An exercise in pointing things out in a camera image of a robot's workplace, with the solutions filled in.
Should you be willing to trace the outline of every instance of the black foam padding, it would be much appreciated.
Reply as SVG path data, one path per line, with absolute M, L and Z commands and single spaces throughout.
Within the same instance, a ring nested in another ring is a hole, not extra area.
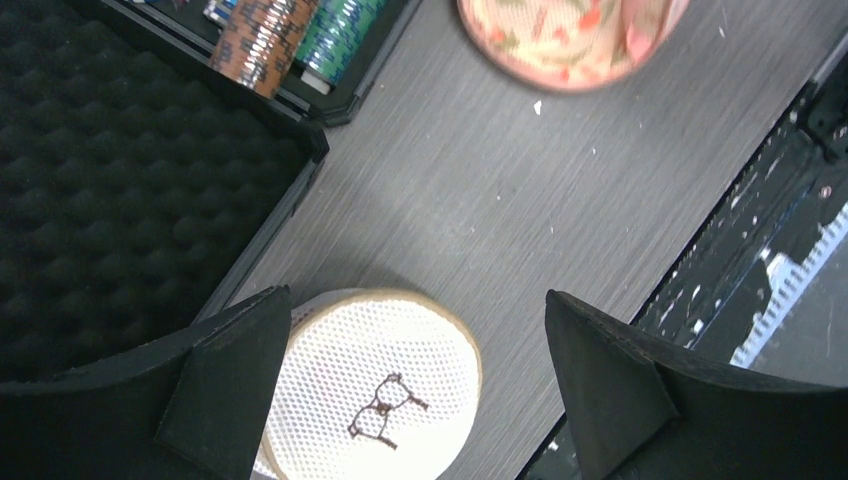
M 60 0 L 0 2 L 0 381 L 188 325 L 308 161 Z

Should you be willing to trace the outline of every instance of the white mesh fabric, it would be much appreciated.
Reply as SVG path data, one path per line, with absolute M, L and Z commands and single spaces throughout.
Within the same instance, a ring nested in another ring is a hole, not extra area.
M 330 305 L 337 303 L 357 292 L 361 292 L 361 288 L 346 288 L 343 290 L 333 290 L 331 292 L 325 292 L 317 297 L 309 300 L 303 305 L 292 309 L 292 325 L 291 331 L 296 331 L 297 327 L 309 319 L 313 313 L 318 310 L 323 310 Z M 253 471 L 261 473 L 269 478 L 276 478 L 277 475 L 274 474 L 274 470 L 271 468 L 271 464 L 268 463 L 268 459 L 265 458 L 265 455 L 262 453 L 262 448 L 259 448 L 259 451 L 256 452 L 256 461 L 253 464 Z
M 266 424 L 288 479 L 432 480 L 453 462 L 474 423 L 481 366 L 464 326 L 428 302 L 363 291 L 293 333 Z M 273 476 L 262 460 L 257 471 Z

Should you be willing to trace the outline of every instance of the gray wood grain table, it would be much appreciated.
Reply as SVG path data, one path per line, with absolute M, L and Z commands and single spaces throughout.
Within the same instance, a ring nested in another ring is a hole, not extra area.
M 569 96 L 501 74 L 452 0 L 424 0 L 240 298 L 394 286 L 455 311 L 485 381 L 444 478 L 514 478 L 563 411 L 546 291 L 629 320 L 848 25 L 844 0 L 692 3 L 648 68 Z

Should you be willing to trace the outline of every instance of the poker chip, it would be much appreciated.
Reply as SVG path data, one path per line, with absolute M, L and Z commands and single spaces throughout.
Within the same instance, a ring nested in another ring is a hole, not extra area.
M 326 0 L 297 51 L 298 62 L 307 67 L 302 79 L 322 93 L 337 85 L 386 3 Z
M 238 2 L 209 66 L 253 92 L 272 98 L 294 62 L 319 1 Z
M 227 26 L 227 22 L 235 10 L 238 0 L 209 0 L 203 9 L 203 15 L 221 28 Z

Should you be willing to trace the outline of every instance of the tan trim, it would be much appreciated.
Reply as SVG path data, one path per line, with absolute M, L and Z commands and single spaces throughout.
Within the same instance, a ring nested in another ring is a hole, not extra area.
M 330 314 L 335 312 L 336 310 L 347 307 L 354 303 L 360 302 L 385 302 L 390 300 L 400 300 L 406 301 L 410 303 L 418 304 L 430 311 L 435 312 L 439 316 L 445 318 L 447 321 L 451 322 L 457 330 L 465 337 L 465 340 L 471 345 L 471 348 L 474 350 L 474 354 L 477 357 L 477 373 L 479 374 L 478 378 L 480 379 L 477 382 L 477 404 L 479 406 L 480 399 L 483 396 L 483 356 L 480 353 L 480 346 L 477 343 L 477 339 L 474 337 L 474 334 L 471 333 L 471 329 L 468 328 L 468 325 L 463 322 L 458 316 L 456 316 L 453 312 L 448 310 L 447 308 L 439 305 L 430 297 L 422 295 L 420 293 L 411 292 L 408 290 L 399 290 L 392 288 L 377 288 L 377 289 L 366 289 L 361 290 L 359 292 L 352 293 L 349 297 L 324 307 L 322 309 L 315 310 L 315 312 L 309 316 L 306 320 L 300 323 L 290 334 L 289 341 L 286 345 L 286 350 L 291 346 L 292 342 L 297 339 L 310 325 L 324 318 L 328 317 Z M 265 430 L 262 431 L 262 440 L 260 442 L 263 453 L 265 454 L 265 458 L 268 459 L 268 463 L 271 465 L 271 469 L 274 470 L 274 473 L 277 475 L 278 480 L 288 480 L 288 477 L 285 473 L 283 473 L 283 469 L 277 464 L 277 459 L 274 456 L 273 448 L 271 447 L 271 441 L 268 438 L 268 434 Z
M 277 457 L 274 456 L 274 449 L 271 447 L 271 440 L 268 438 L 265 429 L 262 430 L 262 440 L 259 442 L 259 448 L 262 449 L 262 454 L 265 455 L 265 460 L 268 461 L 268 465 L 271 466 L 271 470 L 274 471 L 277 480 L 289 480 L 289 477 L 280 468 L 280 464 L 277 463 Z

